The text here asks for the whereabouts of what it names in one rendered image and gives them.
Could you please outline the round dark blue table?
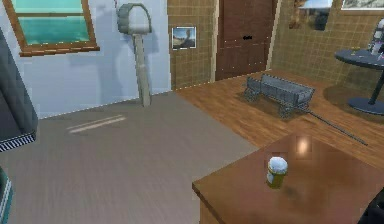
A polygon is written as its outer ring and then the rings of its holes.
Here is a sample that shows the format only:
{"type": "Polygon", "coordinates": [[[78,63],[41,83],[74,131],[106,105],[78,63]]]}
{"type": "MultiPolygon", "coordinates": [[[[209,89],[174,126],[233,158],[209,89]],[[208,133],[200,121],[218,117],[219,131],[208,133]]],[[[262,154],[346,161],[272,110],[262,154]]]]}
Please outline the round dark blue table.
{"type": "Polygon", "coordinates": [[[354,97],[348,100],[348,105],[358,111],[384,115],[384,102],[378,101],[379,93],[384,86],[384,59],[378,55],[372,55],[367,50],[343,49],[335,53],[335,58],[347,64],[378,70],[381,72],[375,89],[370,98],[354,97]]]}

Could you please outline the small framed wall picture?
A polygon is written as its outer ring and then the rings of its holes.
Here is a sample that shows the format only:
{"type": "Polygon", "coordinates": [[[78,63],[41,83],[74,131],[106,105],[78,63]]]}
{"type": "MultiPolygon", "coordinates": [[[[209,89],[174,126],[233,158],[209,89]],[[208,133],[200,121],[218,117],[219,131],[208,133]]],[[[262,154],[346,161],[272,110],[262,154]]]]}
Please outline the small framed wall picture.
{"type": "Polygon", "coordinates": [[[172,28],[172,49],[193,49],[196,47],[195,27],[173,27],[172,28]]]}

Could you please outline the wooden framed window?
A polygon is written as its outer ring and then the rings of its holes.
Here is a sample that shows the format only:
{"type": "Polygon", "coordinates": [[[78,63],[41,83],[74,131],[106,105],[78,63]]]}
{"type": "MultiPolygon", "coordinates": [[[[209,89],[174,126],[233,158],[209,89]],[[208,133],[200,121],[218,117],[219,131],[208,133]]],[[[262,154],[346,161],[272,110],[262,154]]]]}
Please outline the wooden framed window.
{"type": "Polygon", "coordinates": [[[21,57],[99,51],[89,0],[1,0],[21,57]]]}

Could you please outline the white framed wall picture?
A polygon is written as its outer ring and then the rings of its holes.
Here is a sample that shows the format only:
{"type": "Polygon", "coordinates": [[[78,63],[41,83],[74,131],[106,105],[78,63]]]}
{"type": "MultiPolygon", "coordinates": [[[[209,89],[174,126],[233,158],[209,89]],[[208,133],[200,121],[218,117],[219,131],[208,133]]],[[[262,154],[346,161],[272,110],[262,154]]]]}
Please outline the white framed wall picture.
{"type": "Polygon", "coordinates": [[[342,10],[384,10],[384,0],[343,0],[342,10]]]}

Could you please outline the dark grey fridge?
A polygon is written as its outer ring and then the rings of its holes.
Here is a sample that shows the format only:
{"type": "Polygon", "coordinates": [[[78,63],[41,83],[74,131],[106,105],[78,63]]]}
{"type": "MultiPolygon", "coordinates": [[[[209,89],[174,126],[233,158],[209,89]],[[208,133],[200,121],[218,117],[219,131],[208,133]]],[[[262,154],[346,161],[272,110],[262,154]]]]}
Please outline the dark grey fridge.
{"type": "Polygon", "coordinates": [[[0,29],[0,152],[36,140],[38,118],[0,29]]]}

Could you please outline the grey toy wagon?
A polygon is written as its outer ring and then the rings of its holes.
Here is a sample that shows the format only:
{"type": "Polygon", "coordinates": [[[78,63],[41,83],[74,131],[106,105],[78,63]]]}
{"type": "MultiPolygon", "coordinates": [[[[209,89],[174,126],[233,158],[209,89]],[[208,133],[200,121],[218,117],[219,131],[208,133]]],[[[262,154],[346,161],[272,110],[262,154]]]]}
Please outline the grey toy wagon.
{"type": "Polygon", "coordinates": [[[243,86],[245,87],[244,97],[249,102],[255,101],[259,95],[275,100],[279,104],[278,113],[282,119],[289,118],[294,110],[299,110],[316,117],[341,133],[367,146],[367,143],[361,138],[309,109],[309,103],[315,92],[315,89],[312,87],[265,73],[261,75],[260,79],[248,77],[243,86]]]}

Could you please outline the yellow jar with white lid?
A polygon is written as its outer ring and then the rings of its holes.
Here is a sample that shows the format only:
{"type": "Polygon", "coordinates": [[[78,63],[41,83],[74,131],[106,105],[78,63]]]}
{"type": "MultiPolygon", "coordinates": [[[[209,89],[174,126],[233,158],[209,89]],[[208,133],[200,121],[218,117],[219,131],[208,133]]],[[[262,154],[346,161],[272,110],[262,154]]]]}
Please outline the yellow jar with white lid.
{"type": "Polygon", "coordinates": [[[280,188],[287,174],[287,161],[282,157],[272,157],[267,164],[267,169],[267,184],[274,189],[280,188]]]}

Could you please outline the teal white cabinet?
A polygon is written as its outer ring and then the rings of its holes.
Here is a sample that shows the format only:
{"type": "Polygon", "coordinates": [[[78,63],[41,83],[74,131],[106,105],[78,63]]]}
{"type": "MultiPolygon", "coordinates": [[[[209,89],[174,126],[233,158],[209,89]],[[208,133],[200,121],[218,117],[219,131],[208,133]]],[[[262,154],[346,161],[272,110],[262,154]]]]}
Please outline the teal white cabinet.
{"type": "Polygon", "coordinates": [[[7,224],[13,198],[12,182],[0,167],[0,224],[7,224]]]}

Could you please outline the brown wooden table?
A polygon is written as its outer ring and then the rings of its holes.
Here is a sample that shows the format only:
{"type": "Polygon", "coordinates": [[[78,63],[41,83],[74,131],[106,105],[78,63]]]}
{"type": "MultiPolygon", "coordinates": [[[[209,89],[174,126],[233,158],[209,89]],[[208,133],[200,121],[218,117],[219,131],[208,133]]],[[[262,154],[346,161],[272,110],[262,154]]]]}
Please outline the brown wooden table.
{"type": "Polygon", "coordinates": [[[357,224],[384,188],[384,171],[304,134],[288,135],[192,184],[200,224],[357,224]],[[278,189],[272,157],[288,163],[278,189]]]}

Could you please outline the dark brown room door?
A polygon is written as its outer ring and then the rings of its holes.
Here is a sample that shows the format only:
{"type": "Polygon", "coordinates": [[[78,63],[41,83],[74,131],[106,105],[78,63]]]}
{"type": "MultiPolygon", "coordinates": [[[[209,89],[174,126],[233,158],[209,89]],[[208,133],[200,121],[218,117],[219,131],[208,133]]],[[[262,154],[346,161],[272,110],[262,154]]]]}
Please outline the dark brown room door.
{"type": "Polygon", "coordinates": [[[219,0],[217,81],[266,69],[277,2],[219,0]]]}

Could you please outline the black chair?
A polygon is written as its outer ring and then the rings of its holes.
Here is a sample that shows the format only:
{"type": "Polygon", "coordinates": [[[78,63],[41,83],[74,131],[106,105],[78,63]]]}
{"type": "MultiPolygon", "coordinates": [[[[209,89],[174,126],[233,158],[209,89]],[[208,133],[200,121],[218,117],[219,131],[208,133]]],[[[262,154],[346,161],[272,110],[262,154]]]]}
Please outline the black chair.
{"type": "Polygon", "coordinates": [[[357,224],[384,224],[384,188],[372,199],[357,224]]]}

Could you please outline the framed wall mirror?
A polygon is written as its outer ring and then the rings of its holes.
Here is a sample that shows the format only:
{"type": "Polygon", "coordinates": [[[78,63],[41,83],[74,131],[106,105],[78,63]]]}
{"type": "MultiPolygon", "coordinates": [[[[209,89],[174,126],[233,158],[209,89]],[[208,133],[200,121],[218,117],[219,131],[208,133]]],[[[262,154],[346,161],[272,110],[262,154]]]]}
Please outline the framed wall mirror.
{"type": "Polygon", "coordinates": [[[289,28],[324,31],[333,0],[294,0],[289,28]]]}

